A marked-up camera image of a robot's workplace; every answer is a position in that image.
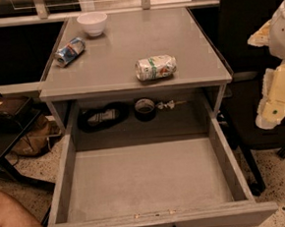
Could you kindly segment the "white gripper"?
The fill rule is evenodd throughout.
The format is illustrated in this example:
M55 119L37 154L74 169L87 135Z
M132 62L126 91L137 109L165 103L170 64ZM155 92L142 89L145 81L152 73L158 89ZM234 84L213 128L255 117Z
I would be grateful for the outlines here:
M263 47L269 44L269 52L285 59L285 0L277 8L271 20L254 32L248 45ZM285 60L276 70L267 68L263 76L262 98L259 101L256 125L264 130L274 129L285 118Z

